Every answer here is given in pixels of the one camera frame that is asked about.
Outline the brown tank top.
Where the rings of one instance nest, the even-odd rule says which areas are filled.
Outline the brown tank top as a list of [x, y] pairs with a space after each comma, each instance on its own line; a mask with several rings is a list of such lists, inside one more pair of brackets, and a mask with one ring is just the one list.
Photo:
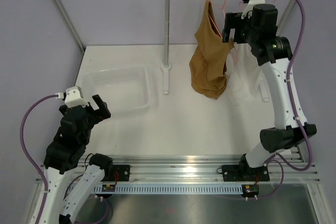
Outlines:
[[217, 100], [227, 87], [226, 60], [234, 42], [223, 42], [209, 0], [205, 1], [195, 38], [197, 46], [189, 62], [191, 86], [197, 93]]

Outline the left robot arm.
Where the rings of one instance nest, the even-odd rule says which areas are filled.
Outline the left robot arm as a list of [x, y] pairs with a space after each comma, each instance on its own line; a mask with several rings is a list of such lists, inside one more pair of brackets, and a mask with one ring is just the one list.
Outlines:
[[41, 223], [74, 223], [78, 212], [94, 186], [113, 176], [113, 159], [103, 154], [94, 154], [86, 171], [75, 188], [67, 194], [67, 187], [75, 168], [89, 143], [91, 130], [111, 113], [99, 95], [92, 96], [98, 109], [81, 95], [66, 93], [65, 105], [59, 108], [62, 114], [60, 127], [47, 147], [44, 160], [48, 183], [41, 214]]

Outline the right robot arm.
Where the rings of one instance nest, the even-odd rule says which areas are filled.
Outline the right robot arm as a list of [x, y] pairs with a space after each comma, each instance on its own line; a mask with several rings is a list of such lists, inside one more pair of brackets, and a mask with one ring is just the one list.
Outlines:
[[299, 107], [293, 74], [289, 69], [293, 59], [289, 40], [277, 33], [278, 11], [272, 4], [257, 4], [244, 13], [227, 13], [223, 41], [233, 29], [234, 42], [248, 44], [264, 74], [274, 109], [274, 127], [261, 130], [260, 142], [244, 154], [237, 165], [221, 167], [225, 182], [268, 182], [265, 167], [276, 154], [291, 149], [317, 133]]

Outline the white tank top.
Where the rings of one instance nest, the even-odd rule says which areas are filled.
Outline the white tank top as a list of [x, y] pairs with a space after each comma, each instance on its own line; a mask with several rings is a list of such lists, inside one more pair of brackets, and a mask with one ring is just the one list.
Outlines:
[[228, 83], [226, 92], [233, 105], [254, 99], [265, 80], [248, 44], [234, 44], [226, 60]]

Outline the white plastic basket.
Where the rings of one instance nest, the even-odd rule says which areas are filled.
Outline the white plastic basket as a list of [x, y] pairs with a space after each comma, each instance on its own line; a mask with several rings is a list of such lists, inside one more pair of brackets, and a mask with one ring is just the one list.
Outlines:
[[144, 65], [88, 72], [78, 86], [91, 104], [95, 103], [92, 97], [99, 95], [112, 114], [140, 111], [151, 103], [149, 74]]

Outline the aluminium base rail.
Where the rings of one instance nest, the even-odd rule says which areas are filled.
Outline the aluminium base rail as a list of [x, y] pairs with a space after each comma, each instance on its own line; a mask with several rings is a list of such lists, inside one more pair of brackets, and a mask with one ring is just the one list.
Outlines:
[[[294, 147], [291, 154], [284, 155], [293, 166], [303, 168], [308, 163], [303, 161], [299, 151]], [[165, 183], [165, 184], [219, 184], [223, 183], [223, 176], [219, 174], [222, 165], [238, 164], [241, 154], [230, 155], [109, 155], [113, 164], [130, 165], [129, 182], [140, 183]], [[68, 182], [85, 170], [84, 155]], [[286, 165], [280, 158], [284, 169], [284, 184], [320, 184], [320, 176], [314, 164], [303, 172], [298, 172]], [[268, 165], [269, 182], [276, 183], [281, 178], [281, 169], [277, 163]]]

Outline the left aluminium frame post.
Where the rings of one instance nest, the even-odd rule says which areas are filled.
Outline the left aluminium frame post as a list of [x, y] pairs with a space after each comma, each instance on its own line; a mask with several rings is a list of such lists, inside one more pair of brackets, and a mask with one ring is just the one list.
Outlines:
[[73, 40], [75, 41], [77, 47], [79, 48], [80, 52], [83, 54], [85, 52], [85, 46], [75, 28], [73, 25], [73, 22], [71, 21], [71, 18], [69, 17], [63, 3], [61, 0], [52, 0], [53, 4], [55, 5], [56, 9], [58, 10], [62, 20], [64, 21], [67, 29], [70, 32], [70, 35], [72, 36]]

